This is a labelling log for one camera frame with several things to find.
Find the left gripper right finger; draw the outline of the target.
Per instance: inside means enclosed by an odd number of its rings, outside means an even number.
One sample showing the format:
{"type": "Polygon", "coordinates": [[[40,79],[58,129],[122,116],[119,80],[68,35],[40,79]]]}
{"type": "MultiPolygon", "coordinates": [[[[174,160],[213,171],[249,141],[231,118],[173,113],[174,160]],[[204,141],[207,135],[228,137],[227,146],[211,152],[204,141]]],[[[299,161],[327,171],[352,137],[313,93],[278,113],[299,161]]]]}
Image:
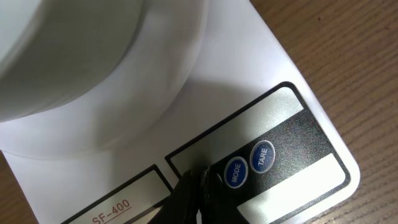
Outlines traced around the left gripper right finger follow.
{"type": "Polygon", "coordinates": [[[228,194],[217,173],[207,167],[200,179],[201,222],[203,224],[248,224],[228,194]]]}

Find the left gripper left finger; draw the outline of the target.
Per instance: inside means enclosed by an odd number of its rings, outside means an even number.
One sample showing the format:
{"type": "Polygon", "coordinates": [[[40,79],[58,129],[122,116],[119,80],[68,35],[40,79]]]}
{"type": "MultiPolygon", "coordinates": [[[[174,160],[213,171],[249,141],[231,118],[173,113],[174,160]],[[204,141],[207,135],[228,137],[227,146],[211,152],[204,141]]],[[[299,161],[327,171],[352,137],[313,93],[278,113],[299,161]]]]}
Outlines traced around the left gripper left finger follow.
{"type": "Polygon", "coordinates": [[[197,224],[199,173],[189,170],[154,217],[154,224],[197,224]]]}

